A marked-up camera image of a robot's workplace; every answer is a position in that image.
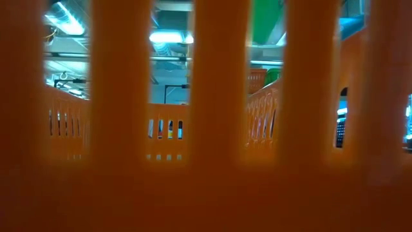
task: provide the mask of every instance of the fluorescent light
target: fluorescent light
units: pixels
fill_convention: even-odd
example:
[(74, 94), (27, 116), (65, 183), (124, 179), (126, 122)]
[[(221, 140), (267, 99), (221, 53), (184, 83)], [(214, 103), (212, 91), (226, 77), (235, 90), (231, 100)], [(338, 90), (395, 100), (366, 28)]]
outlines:
[(341, 118), (341, 119), (337, 119), (336, 121), (337, 122), (343, 122), (343, 121), (345, 121), (346, 120), (346, 118)]
[(80, 57), (80, 58), (87, 58), (87, 54), (83, 53), (59, 53), (60, 56), (65, 56), (65, 57)]
[(69, 92), (70, 92), (70, 93), (77, 94), (77, 95), (81, 95), (81, 94), (82, 94), (82, 92), (81, 92), (81, 91), (78, 91), (78, 90), (69, 90)]
[(283, 61), (250, 61), (250, 63), (260, 65), (283, 65)]
[(190, 44), (190, 43), (193, 43), (193, 42), (194, 42), (193, 36), (191, 34), (188, 34), (185, 38), (185, 43)]
[(180, 32), (153, 32), (149, 37), (154, 43), (182, 43), (183, 38)]
[(337, 110), (337, 114), (338, 114), (338, 115), (342, 115), (342, 114), (345, 114), (345, 113), (347, 113), (347, 112), (348, 112), (348, 109), (347, 109), (347, 108), (343, 108), (343, 109)]
[(286, 45), (286, 32), (282, 35), (282, 37), (276, 43), (276, 46), (284, 46), (284, 45)]
[(64, 11), (67, 16), (67, 21), (61, 21), (54, 15), (45, 15), (56, 27), (68, 35), (82, 35), (84, 33), (83, 26), (73, 17), (69, 10), (61, 3), (57, 5)]
[(152, 61), (179, 61), (179, 57), (153, 57)]

